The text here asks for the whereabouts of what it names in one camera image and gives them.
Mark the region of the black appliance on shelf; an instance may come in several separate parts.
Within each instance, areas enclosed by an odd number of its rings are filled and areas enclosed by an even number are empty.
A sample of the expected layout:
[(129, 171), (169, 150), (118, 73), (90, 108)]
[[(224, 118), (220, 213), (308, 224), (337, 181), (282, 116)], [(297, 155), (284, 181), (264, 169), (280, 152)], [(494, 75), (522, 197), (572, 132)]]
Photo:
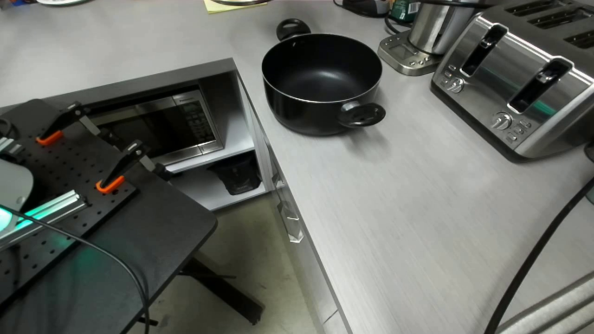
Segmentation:
[(223, 182), (230, 195), (239, 195), (259, 188), (261, 177), (253, 152), (238, 154), (208, 167)]

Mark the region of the silver microwave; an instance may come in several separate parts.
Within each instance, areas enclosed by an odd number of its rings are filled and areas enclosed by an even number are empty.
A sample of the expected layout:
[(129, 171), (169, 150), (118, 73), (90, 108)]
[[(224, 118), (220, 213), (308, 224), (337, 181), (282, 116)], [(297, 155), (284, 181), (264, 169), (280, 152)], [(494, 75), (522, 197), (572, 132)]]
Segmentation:
[(164, 166), (211, 154), (224, 148), (202, 90), (128, 103), (90, 117), (111, 135), (110, 142), (124, 150), (134, 141), (148, 147), (147, 156)]

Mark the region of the silver kettle base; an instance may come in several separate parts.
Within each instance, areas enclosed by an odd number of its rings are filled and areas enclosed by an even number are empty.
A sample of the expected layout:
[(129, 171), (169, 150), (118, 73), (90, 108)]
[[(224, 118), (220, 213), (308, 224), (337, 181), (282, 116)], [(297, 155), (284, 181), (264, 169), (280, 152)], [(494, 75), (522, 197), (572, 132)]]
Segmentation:
[(426, 53), (408, 40), (409, 32), (399, 32), (380, 41), (380, 59), (405, 76), (422, 76), (435, 72), (443, 55)]

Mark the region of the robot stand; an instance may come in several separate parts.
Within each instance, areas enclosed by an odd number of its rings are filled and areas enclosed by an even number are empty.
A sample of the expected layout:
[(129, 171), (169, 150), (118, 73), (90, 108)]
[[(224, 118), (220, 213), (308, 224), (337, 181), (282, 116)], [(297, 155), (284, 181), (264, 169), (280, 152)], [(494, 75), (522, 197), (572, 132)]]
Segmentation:
[(43, 147), (59, 110), (42, 100), (0, 108), (24, 145), (39, 198), (70, 190), (90, 207), (0, 251), (0, 334), (121, 334), (190, 264), (190, 275), (250, 323), (263, 308), (193, 259), (217, 219), (137, 165), (110, 194), (95, 183), (121, 152), (81, 123)]

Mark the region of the black device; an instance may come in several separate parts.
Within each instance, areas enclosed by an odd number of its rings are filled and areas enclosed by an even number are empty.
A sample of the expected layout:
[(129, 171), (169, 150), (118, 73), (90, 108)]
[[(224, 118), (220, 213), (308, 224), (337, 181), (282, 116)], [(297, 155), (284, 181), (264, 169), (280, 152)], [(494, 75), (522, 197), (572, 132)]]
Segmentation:
[(390, 12), (389, 0), (342, 0), (341, 5), (351, 13), (369, 18), (386, 17)]

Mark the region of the black clamp with orange tip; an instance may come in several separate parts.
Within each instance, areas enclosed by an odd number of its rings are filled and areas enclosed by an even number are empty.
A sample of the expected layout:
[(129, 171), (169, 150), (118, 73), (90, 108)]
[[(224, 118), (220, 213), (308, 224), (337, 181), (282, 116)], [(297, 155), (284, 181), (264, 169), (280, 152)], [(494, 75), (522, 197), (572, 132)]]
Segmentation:
[(125, 174), (137, 165), (169, 182), (174, 174), (167, 170), (165, 165), (152, 161), (147, 156), (150, 150), (151, 148), (140, 140), (126, 146), (119, 158), (108, 167), (107, 173), (102, 173), (102, 178), (95, 183), (96, 190), (102, 194), (113, 193), (126, 181)]
[(89, 108), (85, 107), (79, 101), (74, 101), (72, 104), (64, 108), (59, 114), (50, 122), (47, 129), (36, 137), (36, 142), (44, 147), (52, 145), (63, 137), (63, 131), (67, 127), (81, 123), (92, 135), (108, 142), (110, 145), (116, 147), (117, 137), (107, 129), (100, 129), (89, 117)]

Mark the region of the yellow sticky note pad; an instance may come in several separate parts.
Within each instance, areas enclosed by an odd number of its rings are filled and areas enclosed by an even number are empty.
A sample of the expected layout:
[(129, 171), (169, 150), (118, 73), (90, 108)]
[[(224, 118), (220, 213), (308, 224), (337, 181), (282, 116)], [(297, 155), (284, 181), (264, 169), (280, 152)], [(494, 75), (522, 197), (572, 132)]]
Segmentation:
[(208, 13), (222, 13), (235, 9), (263, 6), (272, 0), (203, 0)]

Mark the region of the green can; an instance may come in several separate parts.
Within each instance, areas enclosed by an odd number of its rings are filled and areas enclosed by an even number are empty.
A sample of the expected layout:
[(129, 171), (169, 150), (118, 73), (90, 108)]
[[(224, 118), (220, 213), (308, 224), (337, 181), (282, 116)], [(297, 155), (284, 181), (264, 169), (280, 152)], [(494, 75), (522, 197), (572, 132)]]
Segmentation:
[(389, 17), (399, 23), (413, 23), (421, 2), (418, 0), (391, 0)]

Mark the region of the silver electric kettle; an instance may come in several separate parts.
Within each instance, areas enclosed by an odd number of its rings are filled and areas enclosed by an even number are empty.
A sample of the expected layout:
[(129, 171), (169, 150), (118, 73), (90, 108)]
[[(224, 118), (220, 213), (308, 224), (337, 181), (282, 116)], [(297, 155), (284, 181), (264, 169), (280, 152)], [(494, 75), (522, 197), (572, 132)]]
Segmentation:
[(443, 55), (478, 12), (498, 0), (415, 0), (419, 11), (407, 40), (424, 53)]

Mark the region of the silver four-slot toaster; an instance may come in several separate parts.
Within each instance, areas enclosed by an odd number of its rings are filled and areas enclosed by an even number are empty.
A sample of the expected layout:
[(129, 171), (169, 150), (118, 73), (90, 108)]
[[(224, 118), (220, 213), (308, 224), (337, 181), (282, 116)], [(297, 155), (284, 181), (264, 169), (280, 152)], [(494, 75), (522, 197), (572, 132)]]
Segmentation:
[[(478, 48), (496, 39), (490, 50)], [(558, 74), (541, 84), (542, 70)], [(465, 80), (458, 94), (452, 77)], [(560, 154), (594, 141), (594, 0), (522, 0), (471, 19), (431, 80), (431, 91), (509, 161)], [(495, 113), (513, 117), (491, 128)]]

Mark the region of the silver aluminium rail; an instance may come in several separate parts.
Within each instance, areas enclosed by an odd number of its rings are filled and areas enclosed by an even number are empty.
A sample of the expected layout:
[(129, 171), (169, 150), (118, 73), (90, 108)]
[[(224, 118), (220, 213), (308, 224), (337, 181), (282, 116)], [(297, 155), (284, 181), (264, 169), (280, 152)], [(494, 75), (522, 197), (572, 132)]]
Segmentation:
[(90, 207), (87, 198), (74, 190), (21, 214), (13, 214), (0, 207), (0, 251), (17, 245), (43, 229), (43, 226), (32, 222), (29, 217), (51, 225), (61, 222), (87, 207)]

